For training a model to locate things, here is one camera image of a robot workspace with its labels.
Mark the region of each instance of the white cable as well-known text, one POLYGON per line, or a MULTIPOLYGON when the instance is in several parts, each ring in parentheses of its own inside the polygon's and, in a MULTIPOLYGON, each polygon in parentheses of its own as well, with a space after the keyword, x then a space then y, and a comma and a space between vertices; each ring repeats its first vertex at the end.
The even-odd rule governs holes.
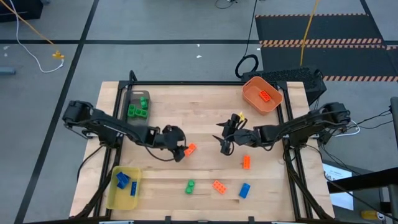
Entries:
POLYGON ((354 132, 354 133, 347 133, 347 134, 338 134, 338 135, 336 135, 336 136, 334 136, 334 137, 351 136, 351 135, 358 134, 358 133, 361 131, 361 128, 358 126, 358 124, 357 124, 355 121, 351 120, 351 122, 355 124, 355 126, 356 126, 355 129, 357 129, 356 132, 354 132))
MULTIPOLYGON (((12 0, 10 0, 10 3, 11 3, 11 6, 12 6, 12 9, 14 10, 14 12, 17 12, 17 10, 15 9, 15 6, 14 6, 14 3, 12 2, 12 0)), ((17 18, 17 33, 16 33, 16 37, 17 37, 18 44, 21 45, 23 48, 25 48, 25 50, 30 54, 30 56, 32 56, 32 57, 36 60, 37 64, 39 65, 40 71, 42 71, 42 73, 50 73, 50 72, 57 71, 59 68, 62 68, 62 67, 63 67, 64 59, 61 59, 61 64, 60 64, 56 69, 53 69, 53 70, 50 70, 50 71, 43 71, 43 70, 42 70, 42 66, 40 65, 40 62, 39 62, 39 60, 37 59, 37 57, 36 57, 35 55, 33 55, 33 54, 25 47, 25 45, 23 45, 23 44, 21 44, 21 43, 19 42, 19 38, 18 38, 19 19, 18 19, 18 16, 17 16, 17 15, 15 15, 15 17, 17 18)))

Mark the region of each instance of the white paper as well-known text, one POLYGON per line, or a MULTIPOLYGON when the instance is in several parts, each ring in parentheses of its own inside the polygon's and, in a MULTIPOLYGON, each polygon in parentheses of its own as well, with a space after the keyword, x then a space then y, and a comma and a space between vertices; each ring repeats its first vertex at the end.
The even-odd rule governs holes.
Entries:
MULTIPOLYGON (((339 169, 328 164, 323 164, 323 170, 330 180, 339 180, 347 177, 352 177, 352 173, 347 170, 339 169)), ((354 210, 354 200, 351 195, 347 193, 335 193, 330 195, 330 200, 333 205, 341 208, 354 210)))

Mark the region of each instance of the green block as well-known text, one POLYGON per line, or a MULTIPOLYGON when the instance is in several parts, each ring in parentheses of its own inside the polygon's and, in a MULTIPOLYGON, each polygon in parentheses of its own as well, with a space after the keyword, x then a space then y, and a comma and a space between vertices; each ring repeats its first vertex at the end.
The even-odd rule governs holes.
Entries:
POLYGON ((136 112, 134 114, 136 116, 140 116, 141 118, 147 118, 148 117, 148 111, 142 110, 142 109, 136 109, 136 112))
POLYGON ((147 99, 145 97, 140 97, 139 101, 141 102, 141 108, 146 110, 148 109, 148 103, 147 103, 147 99))
POLYGON ((189 180, 188 184, 187 184, 187 188, 185 189, 185 193, 192 194, 194 187, 195 187, 195 181, 194 180, 189 180))
POLYGON ((129 110, 127 111, 127 116, 130 118, 133 118, 133 117, 135 117, 135 112, 136 112, 136 106, 129 105, 129 110))

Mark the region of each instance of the yellow cable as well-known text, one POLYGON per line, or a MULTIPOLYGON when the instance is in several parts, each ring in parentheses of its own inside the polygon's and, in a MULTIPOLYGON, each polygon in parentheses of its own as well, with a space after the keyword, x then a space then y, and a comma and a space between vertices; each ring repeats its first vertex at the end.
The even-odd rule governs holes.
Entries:
POLYGON ((10 10, 12 13, 14 13, 22 22, 25 22, 26 25, 28 25, 37 35, 39 35, 41 38, 43 38, 44 40, 46 40, 48 43, 50 43, 51 45, 53 45, 56 48, 55 44, 51 40, 48 40, 39 31, 37 31, 32 25, 30 25, 28 22, 26 22, 21 16, 18 15, 18 13, 16 11, 12 10, 3 0, 0 0, 0 1, 6 8, 8 8, 8 10, 10 10))
POLYGON ((303 38, 303 43, 302 43, 302 45, 301 45, 300 66, 303 65, 303 56, 304 56, 305 40, 307 39, 307 34, 308 34, 308 31, 310 30, 312 18, 313 18, 313 15, 315 14, 315 11, 317 10, 318 3, 319 3, 319 0, 316 0, 316 1, 315 1, 315 5, 314 5, 313 10, 312 10, 312 13, 311 13, 311 16, 310 16, 310 20, 309 20, 308 25, 307 25, 307 29, 305 30, 305 34, 304 34, 304 38, 303 38))

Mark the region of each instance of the gray floor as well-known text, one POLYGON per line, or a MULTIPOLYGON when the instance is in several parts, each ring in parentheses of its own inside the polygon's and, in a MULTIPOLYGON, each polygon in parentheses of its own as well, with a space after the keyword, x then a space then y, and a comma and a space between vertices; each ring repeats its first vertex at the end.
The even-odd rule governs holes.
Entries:
MULTIPOLYGON (((52 0, 42 18, 32 24, 51 39, 78 40, 93 0, 52 0)), ((309 14, 315 0, 266 0, 257 14, 309 14)), ((393 23, 398 19, 395 0, 367 0, 386 40, 398 40, 393 23)), ((246 39, 254 1, 240 0, 220 10, 214 0, 100 0, 88 39, 246 39)), ((322 0, 318 13, 364 12, 359 0, 322 0)), ((0 39, 15 38, 15 22, 0 24, 0 39)), ((256 28, 252 39, 257 38, 256 28)), ((21 39, 39 39, 25 25, 21 39)), ((27 45, 45 69, 54 68, 48 45, 27 45)), ((257 45, 250 54, 260 54, 257 45)), ((0 217, 14 222, 27 183, 53 115, 76 45, 61 45, 65 66, 54 73, 40 73, 18 45, 0 45, 0 66, 17 68, 17 75, 0 77, 0 217)), ((85 45, 70 86, 68 100, 95 103, 102 81, 126 79, 133 69, 139 80, 236 80, 234 68, 245 45, 85 45)), ((251 68, 245 63, 241 71, 251 68)), ((398 96, 397 83, 327 82, 320 105, 340 101, 355 121, 387 109, 389 98, 398 96)), ((370 121, 379 124, 391 117, 370 121)), ((333 138, 329 152, 345 163, 367 170, 395 167, 398 150, 392 125, 362 130, 356 136, 333 138)), ((76 172, 85 142, 58 124, 25 222, 67 218, 76 186, 76 172)))

